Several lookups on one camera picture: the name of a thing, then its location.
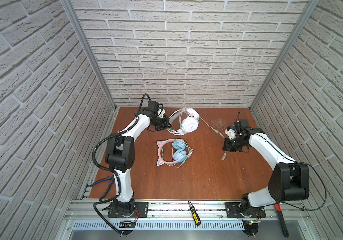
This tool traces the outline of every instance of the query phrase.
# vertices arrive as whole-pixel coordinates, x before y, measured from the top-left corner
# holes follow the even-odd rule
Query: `brick wall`
[[[307,1],[72,0],[114,101],[250,106]]]
[[[0,1],[0,239],[53,239],[111,109],[60,1]]]
[[[291,157],[312,164],[326,205],[308,212],[321,238],[343,239],[343,2],[322,0],[252,111]],[[310,171],[315,208],[323,187]]]

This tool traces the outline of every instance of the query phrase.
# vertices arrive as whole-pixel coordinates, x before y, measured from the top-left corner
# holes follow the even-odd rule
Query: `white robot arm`
[[[302,200],[309,196],[309,173],[306,164],[295,161],[279,149],[258,127],[249,127],[247,120],[241,119],[228,127],[223,150],[242,152],[242,147],[254,147],[273,170],[267,187],[244,194],[242,205],[256,208],[273,205],[285,200]]]
[[[122,134],[112,134],[113,137],[107,140],[106,146],[105,162],[109,164],[109,169],[114,171],[117,183],[117,197],[113,202],[123,216],[130,216],[135,206],[130,177],[135,160],[135,140],[150,125],[153,125],[156,131],[171,127],[162,104],[149,100],[147,108],[141,109],[141,105],[135,113],[135,119],[120,131]]]

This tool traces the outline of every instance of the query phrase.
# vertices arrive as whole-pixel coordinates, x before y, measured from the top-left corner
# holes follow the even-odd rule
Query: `wooden table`
[[[170,115],[178,108],[165,108]],[[125,128],[133,119],[138,108],[120,108],[113,131]],[[238,111],[240,119],[247,119],[251,127],[256,127],[249,109],[241,108],[195,108],[200,116],[223,135],[228,126],[234,124]],[[179,121],[173,129],[179,128]],[[182,138],[194,149],[193,155],[177,169],[174,166],[157,166],[157,140]],[[221,160],[223,138],[199,121],[196,131],[183,136],[174,136],[167,130],[149,132],[144,130],[135,141],[135,163],[131,168],[131,186],[136,199],[241,199],[241,196],[267,186],[272,170],[269,164],[252,147],[249,153],[227,152]],[[164,159],[171,161],[171,144],[164,146]],[[112,176],[99,169],[95,180]],[[92,188],[90,198],[99,198],[105,192],[108,182]],[[116,194],[115,184],[106,198]]]

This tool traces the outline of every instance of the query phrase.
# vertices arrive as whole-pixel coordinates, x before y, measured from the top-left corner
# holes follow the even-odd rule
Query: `headphone ear cup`
[[[181,129],[183,129],[184,132],[189,133],[193,132],[198,127],[198,120],[194,117],[188,116],[185,118],[181,123]]]
[[[173,154],[173,161],[175,161],[176,163],[182,162],[184,160],[186,160],[187,155],[186,155],[186,151],[183,149],[179,149],[177,150],[174,154]]]
[[[177,150],[179,149],[184,150],[186,147],[186,143],[182,139],[177,139],[173,142],[173,147]]]

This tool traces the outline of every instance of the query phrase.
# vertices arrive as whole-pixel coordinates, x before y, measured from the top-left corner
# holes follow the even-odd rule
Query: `white cable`
[[[214,128],[212,128],[209,124],[207,124],[207,122],[205,122],[205,120],[203,120],[203,118],[202,118],[201,115],[200,115],[199,117],[201,118],[201,120],[202,120],[204,123],[206,123],[207,126],[209,126],[211,129],[213,129],[214,132],[218,133],[218,134],[221,135],[223,138],[225,138],[225,137],[222,135],[222,133],[220,133],[217,129],[214,129]],[[225,157],[226,157],[226,151],[225,151],[225,153],[223,154],[223,156],[222,156],[221,159],[222,159],[222,160],[225,160]]]
[[[174,114],[176,114],[177,112],[181,111],[183,108],[181,109],[178,109],[177,111],[175,111],[174,113],[172,113],[169,118],[171,118]],[[172,130],[172,129],[168,129],[168,131],[171,133],[171,134],[174,134],[175,136],[179,136],[181,135],[180,133],[178,133],[177,131],[175,130]]]

